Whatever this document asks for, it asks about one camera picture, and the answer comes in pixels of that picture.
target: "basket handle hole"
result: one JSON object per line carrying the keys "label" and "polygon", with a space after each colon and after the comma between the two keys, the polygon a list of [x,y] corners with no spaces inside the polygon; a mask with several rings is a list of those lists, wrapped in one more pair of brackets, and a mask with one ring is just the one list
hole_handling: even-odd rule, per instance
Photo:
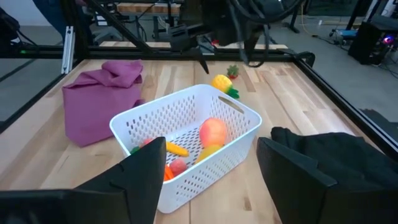
{"label": "basket handle hole", "polygon": [[238,105],[233,103],[232,101],[230,101],[230,100],[228,100],[228,99],[226,99],[226,98],[224,98],[222,96],[219,96],[218,99],[221,100],[226,105],[232,107],[232,109],[235,109],[237,112],[239,112],[241,114],[244,114],[244,111]]}

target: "black metal frame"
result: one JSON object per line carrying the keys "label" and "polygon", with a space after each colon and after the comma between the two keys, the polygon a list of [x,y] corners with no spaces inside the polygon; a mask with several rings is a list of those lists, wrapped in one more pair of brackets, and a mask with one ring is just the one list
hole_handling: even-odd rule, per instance
{"label": "black metal frame", "polygon": [[[152,48],[147,44],[142,44],[141,40],[131,37],[132,34],[121,27],[121,23],[117,21],[110,13],[103,11],[95,0],[86,0],[90,7],[98,11],[110,24],[122,31],[122,34],[138,48],[134,47],[97,47],[88,46],[85,41],[83,29],[78,22],[76,6],[69,4],[74,0],[61,0],[68,24],[73,26],[76,32],[75,58],[77,61],[74,65],[80,63],[83,59],[143,59],[143,60],[196,60],[192,55],[174,52],[170,48]],[[0,55],[0,58],[61,58],[62,48],[56,46],[40,46],[39,49],[24,49],[25,52],[15,53],[14,55]],[[205,60],[220,61],[240,61],[238,49],[218,49],[213,55],[204,55]],[[252,61],[262,60],[263,51],[255,50],[251,56]],[[329,97],[339,109],[344,112],[352,122],[357,125],[384,153],[390,158],[398,161],[398,143],[385,133],[378,125],[373,123],[365,114],[350,104],[341,94],[339,94],[330,84],[328,84],[316,71],[312,69],[315,61],[313,53],[304,52],[296,54],[291,50],[280,49],[270,50],[267,62],[292,62],[303,73],[321,89],[327,97]],[[48,92],[56,83],[58,83],[64,75],[58,76],[52,83],[47,85],[40,93],[35,95],[26,105],[19,109],[7,121],[0,125],[0,133],[8,128],[19,116],[25,113],[34,103],[36,103],[46,92]]]}

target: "wooden table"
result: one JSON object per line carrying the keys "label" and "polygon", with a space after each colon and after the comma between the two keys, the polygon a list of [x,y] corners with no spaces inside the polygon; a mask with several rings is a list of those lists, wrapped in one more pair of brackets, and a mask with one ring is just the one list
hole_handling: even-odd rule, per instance
{"label": "wooden table", "polygon": [[[143,13],[147,8],[151,7],[149,3],[120,3],[118,4],[118,12],[121,14],[137,14]],[[180,14],[181,4],[172,4],[171,13]],[[155,5],[148,10],[148,14],[166,14],[167,5]]]}
{"label": "wooden table", "polygon": [[[81,72],[100,68],[103,62],[83,61],[0,135],[0,189],[73,188],[123,159],[114,138],[81,149],[65,136],[62,86]],[[215,74],[225,73],[234,63],[208,62],[211,75],[207,75],[198,62],[143,61],[142,97],[150,101],[210,83]],[[363,136],[294,64],[265,63],[257,69],[237,64],[240,76],[234,86],[240,100],[263,118],[257,137],[269,137],[274,126],[297,134],[342,131]],[[155,223],[280,223],[259,170],[256,141],[242,164],[177,211],[169,215],[158,212]]]}

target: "computer tower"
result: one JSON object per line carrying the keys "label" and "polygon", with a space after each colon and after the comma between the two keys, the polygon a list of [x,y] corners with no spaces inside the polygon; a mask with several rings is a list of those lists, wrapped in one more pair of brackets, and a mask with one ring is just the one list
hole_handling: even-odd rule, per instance
{"label": "computer tower", "polygon": [[363,65],[378,65],[394,45],[397,34],[398,21],[374,16],[371,22],[362,22],[348,55]]}

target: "purple cloth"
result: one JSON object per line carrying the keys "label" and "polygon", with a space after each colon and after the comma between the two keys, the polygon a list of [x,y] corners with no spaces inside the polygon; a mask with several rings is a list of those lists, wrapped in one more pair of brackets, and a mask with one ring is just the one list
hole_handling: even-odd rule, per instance
{"label": "purple cloth", "polygon": [[80,147],[112,136],[113,116],[142,103],[136,83],[142,83],[143,66],[136,61],[108,61],[102,69],[82,72],[64,86],[65,133]]}

